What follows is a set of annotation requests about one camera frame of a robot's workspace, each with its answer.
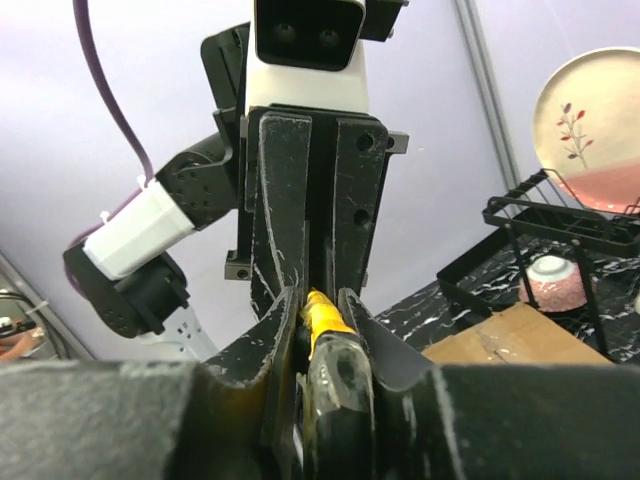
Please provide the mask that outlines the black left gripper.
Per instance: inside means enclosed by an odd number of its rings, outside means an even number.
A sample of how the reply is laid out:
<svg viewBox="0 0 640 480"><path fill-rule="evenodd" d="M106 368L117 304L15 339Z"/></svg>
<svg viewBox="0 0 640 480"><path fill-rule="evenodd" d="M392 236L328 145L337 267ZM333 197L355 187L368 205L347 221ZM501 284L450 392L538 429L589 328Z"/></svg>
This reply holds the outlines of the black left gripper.
<svg viewBox="0 0 640 480"><path fill-rule="evenodd" d="M237 184L237 248L225 276L250 283L261 319L287 287L305 299L360 292L389 160L409 136L368 114L303 107L222 113Z"/></svg>

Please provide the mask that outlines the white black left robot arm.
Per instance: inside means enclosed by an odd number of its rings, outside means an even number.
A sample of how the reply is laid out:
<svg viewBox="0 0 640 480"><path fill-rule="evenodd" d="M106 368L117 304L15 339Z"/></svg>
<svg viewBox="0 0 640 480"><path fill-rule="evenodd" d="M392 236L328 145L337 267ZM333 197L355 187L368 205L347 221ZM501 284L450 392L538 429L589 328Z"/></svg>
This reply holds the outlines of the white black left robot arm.
<svg viewBox="0 0 640 480"><path fill-rule="evenodd" d="M370 114L364 43L341 26L257 19L206 38L200 55L216 132L64 254L100 319L162 358L214 352L182 316L187 280L169 250L231 211L225 276L249 283L258 318L286 289L300 303L360 291L388 162L408 141Z"/></svg>

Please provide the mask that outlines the brown cardboard express box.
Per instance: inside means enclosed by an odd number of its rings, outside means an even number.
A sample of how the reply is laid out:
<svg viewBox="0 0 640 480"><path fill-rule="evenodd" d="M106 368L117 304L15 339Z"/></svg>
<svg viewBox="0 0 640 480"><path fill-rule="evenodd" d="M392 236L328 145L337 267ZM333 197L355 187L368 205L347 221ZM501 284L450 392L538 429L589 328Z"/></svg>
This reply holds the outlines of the brown cardboard express box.
<svg viewBox="0 0 640 480"><path fill-rule="evenodd" d="M445 364L608 364L610 361L550 318L518 303L426 348Z"/></svg>

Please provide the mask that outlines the yellow utility knife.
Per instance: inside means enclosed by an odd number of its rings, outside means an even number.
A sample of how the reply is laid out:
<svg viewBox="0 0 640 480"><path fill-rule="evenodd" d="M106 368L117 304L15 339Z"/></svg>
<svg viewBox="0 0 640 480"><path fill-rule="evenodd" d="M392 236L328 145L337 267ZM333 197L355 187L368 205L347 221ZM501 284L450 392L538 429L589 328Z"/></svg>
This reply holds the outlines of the yellow utility knife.
<svg viewBox="0 0 640 480"><path fill-rule="evenodd" d="M303 470L307 479L375 476L370 362L356 331L332 301L312 290L301 311L310 330L302 388Z"/></svg>

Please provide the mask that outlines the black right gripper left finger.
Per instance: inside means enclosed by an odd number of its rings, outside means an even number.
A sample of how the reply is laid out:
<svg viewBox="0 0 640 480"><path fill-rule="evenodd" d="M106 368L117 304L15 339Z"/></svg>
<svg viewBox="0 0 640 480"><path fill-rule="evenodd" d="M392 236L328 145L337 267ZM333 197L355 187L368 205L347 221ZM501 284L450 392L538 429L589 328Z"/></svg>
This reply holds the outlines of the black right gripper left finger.
<svg viewBox="0 0 640 480"><path fill-rule="evenodd" d="M294 479L291 351L299 299L205 363L1 367L5 479Z"/></svg>

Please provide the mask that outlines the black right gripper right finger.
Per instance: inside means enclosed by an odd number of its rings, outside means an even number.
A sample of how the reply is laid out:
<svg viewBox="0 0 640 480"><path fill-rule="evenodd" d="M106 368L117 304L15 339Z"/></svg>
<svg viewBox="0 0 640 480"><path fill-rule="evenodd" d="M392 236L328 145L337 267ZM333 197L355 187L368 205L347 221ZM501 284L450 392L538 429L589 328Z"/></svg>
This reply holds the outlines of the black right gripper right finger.
<svg viewBox="0 0 640 480"><path fill-rule="evenodd" d="M338 295L373 374L374 479L635 479L639 369L436 364Z"/></svg>

